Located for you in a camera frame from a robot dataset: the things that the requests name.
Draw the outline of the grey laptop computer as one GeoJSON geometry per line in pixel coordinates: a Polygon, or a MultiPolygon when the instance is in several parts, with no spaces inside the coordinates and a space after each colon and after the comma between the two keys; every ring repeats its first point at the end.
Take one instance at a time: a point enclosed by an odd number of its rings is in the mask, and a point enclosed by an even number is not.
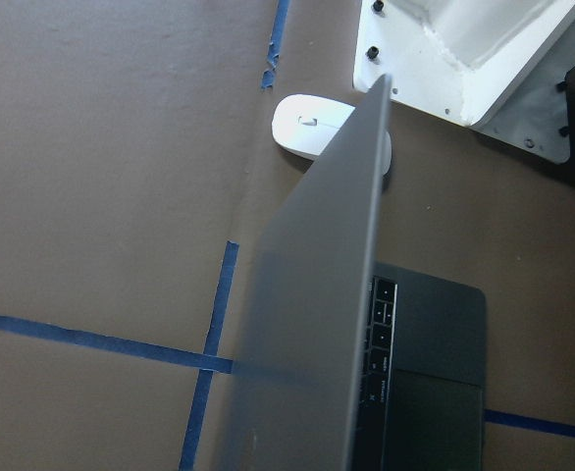
{"type": "Polygon", "coordinates": [[[217,470],[478,470],[487,306],[375,259],[379,77],[254,251],[217,470]]]}

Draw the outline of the white wireless mouse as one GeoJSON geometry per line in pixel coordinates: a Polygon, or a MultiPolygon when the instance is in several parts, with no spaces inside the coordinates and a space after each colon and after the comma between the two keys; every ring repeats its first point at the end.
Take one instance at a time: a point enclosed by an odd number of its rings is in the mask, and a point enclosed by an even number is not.
{"type": "Polygon", "coordinates": [[[345,181],[351,173],[383,177],[392,166],[386,99],[371,92],[351,106],[293,94],[277,105],[271,131],[284,150],[312,163],[312,179],[345,181]]]}

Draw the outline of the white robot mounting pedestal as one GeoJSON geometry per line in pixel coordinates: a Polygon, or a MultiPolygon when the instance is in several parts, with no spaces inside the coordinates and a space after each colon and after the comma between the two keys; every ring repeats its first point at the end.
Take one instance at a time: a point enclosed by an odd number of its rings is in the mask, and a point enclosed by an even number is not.
{"type": "Polygon", "coordinates": [[[574,66],[575,1],[364,1],[352,83],[563,164],[574,66]]]}

